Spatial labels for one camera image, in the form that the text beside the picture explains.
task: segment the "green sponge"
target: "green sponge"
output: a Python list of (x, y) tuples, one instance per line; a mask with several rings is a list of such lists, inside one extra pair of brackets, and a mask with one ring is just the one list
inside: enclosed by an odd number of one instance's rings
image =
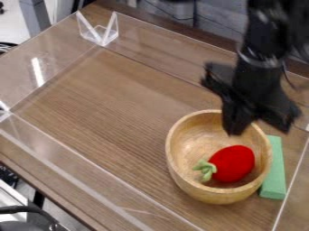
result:
[(260, 196), (269, 199), (285, 199), (286, 182), (281, 138), (269, 135), (268, 139), (273, 148), (273, 164), (266, 180), (260, 189)]

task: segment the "strawberry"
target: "strawberry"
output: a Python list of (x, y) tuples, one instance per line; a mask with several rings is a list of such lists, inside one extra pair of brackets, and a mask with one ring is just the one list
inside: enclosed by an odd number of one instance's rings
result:
[(253, 150), (242, 145), (226, 147), (216, 152), (209, 161), (200, 160), (195, 171), (202, 171), (202, 183), (212, 178), (222, 182), (241, 180), (253, 170)]

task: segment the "acrylic corner bracket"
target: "acrylic corner bracket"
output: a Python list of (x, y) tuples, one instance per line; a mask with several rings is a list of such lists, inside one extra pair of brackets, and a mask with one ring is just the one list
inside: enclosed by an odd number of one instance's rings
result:
[(78, 23), (80, 27), (80, 36), (97, 43), (99, 46), (106, 46), (118, 37), (118, 14), (111, 14), (107, 27), (102, 25), (91, 26), (80, 11), (76, 12)]

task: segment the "wooden bowl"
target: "wooden bowl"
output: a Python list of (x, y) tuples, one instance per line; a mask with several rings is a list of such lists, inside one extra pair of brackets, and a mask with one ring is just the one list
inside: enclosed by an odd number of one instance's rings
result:
[[(253, 149), (252, 173), (236, 183), (210, 180), (202, 184), (202, 174), (191, 170), (193, 166), (220, 149), (236, 144)], [(228, 136), (220, 110), (200, 111), (181, 118), (169, 131), (166, 152), (169, 171), (181, 189), (193, 198), (212, 204), (230, 204), (246, 199), (260, 188), (273, 159), (270, 143), (260, 127), (252, 124), (241, 136)]]

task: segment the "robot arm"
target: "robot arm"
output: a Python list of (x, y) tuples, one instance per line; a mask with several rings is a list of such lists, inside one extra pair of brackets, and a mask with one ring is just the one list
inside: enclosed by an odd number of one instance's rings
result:
[(309, 60), (304, 48), (309, 42), (309, 1), (249, 0), (248, 13), (237, 67), (208, 63), (202, 84), (222, 98), (229, 134), (241, 134), (257, 119), (288, 132), (301, 110), (289, 100), (280, 79), (293, 50)]

